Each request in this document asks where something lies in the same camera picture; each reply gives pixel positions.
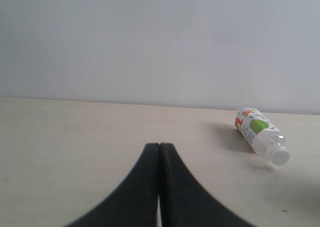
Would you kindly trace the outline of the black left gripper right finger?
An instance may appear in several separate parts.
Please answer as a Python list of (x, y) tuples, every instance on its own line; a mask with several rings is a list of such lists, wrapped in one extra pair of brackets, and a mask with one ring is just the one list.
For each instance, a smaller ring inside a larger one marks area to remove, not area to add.
[(249, 227), (194, 178), (175, 146), (160, 144), (159, 204), (163, 227)]

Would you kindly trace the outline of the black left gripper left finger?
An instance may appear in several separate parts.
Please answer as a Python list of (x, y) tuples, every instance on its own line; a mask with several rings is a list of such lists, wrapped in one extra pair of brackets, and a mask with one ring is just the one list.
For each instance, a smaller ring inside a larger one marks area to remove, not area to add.
[(160, 145), (148, 143), (108, 197), (69, 227), (156, 227)]

